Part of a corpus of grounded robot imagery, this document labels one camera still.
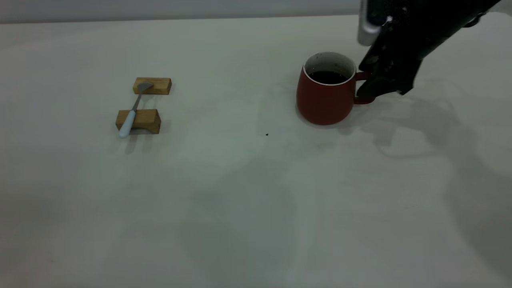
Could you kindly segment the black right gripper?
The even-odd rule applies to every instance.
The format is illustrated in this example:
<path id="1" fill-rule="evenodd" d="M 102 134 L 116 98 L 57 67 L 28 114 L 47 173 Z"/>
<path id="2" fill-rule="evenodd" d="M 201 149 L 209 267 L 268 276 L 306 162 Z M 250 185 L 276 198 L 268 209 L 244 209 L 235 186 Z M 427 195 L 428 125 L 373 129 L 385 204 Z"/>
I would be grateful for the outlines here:
<path id="1" fill-rule="evenodd" d="M 356 97 L 406 94 L 424 58 L 459 29 L 458 0 L 374 0 L 372 52 L 360 62 Z"/>

